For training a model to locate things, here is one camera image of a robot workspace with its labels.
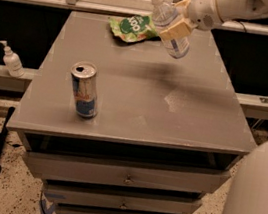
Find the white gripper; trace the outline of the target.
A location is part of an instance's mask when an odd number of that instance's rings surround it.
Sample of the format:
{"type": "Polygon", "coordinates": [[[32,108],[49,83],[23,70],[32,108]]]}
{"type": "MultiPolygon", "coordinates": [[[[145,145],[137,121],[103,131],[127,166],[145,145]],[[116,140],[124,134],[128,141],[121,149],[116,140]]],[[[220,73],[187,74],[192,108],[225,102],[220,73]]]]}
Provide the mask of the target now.
{"type": "Polygon", "coordinates": [[[196,26],[201,30],[216,29],[229,20],[231,0],[180,0],[173,6],[183,17],[159,33],[166,41],[185,38],[191,35],[196,26]]]}

